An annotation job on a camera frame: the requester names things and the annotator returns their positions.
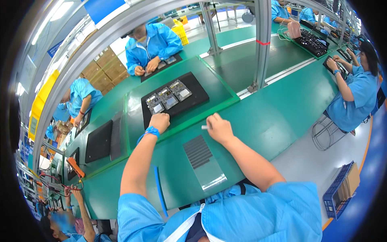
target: yellow bin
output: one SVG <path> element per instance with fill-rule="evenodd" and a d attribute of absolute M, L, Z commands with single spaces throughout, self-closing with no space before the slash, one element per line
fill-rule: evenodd
<path fill-rule="evenodd" d="M 58 79 L 59 71 L 55 70 L 44 83 L 40 91 L 38 92 L 31 107 L 31 116 L 28 124 L 28 137 L 35 141 L 36 128 L 39 123 L 40 115 L 42 114 L 43 107 L 45 106 L 48 95 L 54 86 L 55 81 Z"/>
<path fill-rule="evenodd" d="M 189 44 L 187 35 L 185 34 L 183 24 L 176 19 L 174 19 L 173 21 L 175 22 L 175 26 L 172 27 L 172 31 L 175 32 L 175 34 L 177 34 L 177 36 L 179 36 L 179 38 L 182 41 L 182 45 Z"/>

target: blue sign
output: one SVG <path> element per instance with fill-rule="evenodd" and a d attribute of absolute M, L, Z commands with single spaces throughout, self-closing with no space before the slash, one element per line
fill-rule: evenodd
<path fill-rule="evenodd" d="M 56 45 L 54 45 L 54 47 L 52 47 L 51 49 L 49 49 L 47 51 L 47 53 L 51 56 L 51 58 L 54 57 L 55 53 L 57 52 L 59 46 L 62 44 L 63 40 L 59 43 L 57 43 Z"/>

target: face mask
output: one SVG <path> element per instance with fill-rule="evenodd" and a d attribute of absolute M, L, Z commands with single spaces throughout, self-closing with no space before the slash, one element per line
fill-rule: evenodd
<path fill-rule="evenodd" d="M 51 219 L 58 224 L 61 231 L 69 231 L 74 227 L 74 225 L 70 223 L 70 218 L 67 213 L 54 213 L 51 215 Z"/>

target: metal stool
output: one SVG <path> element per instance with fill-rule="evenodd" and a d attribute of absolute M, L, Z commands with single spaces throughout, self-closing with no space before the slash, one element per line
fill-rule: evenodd
<path fill-rule="evenodd" d="M 334 124 L 334 122 L 333 122 L 333 121 L 330 121 L 328 124 L 323 123 L 324 120 L 325 120 L 326 118 L 327 118 L 327 117 L 325 116 L 321 121 L 318 121 L 315 125 L 313 125 L 313 128 L 312 128 L 312 139 L 313 139 L 313 143 L 315 144 L 316 148 L 319 149 L 319 150 L 321 150 L 321 151 L 326 151 L 326 150 L 329 149 L 332 145 L 334 145 L 334 144 L 337 143 L 339 140 L 341 140 L 346 134 L 348 134 L 348 132 L 346 132 L 346 131 L 344 131 L 344 130 L 341 130 L 341 129 L 340 129 L 339 127 L 337 127 L 336 125 L 334 125 L 334 126 L 336 126 L 336 128 L 333 127 L 334 130 L 332 130 L 331 126 Z M 316 133 L 316 126 L 317 126 L 317 125 L 322 125 L 322 129 Z M 338 130 L 340 130 L 344 135 L 343 135 L 340 139 L 334 141 L 333 134 L 334 134 L 336 131 L 338 131 Z M 328 146 L 328 147 L 322 146 L 322 145 L 320 144 L 320 142 L 318 141 L 318 139 L 317 139 L 317 138 L 318 138 L 322 133 L 324 133 L 325 131 L 327 131 L 328 134 L 329 134 L 329 146 Z"/>

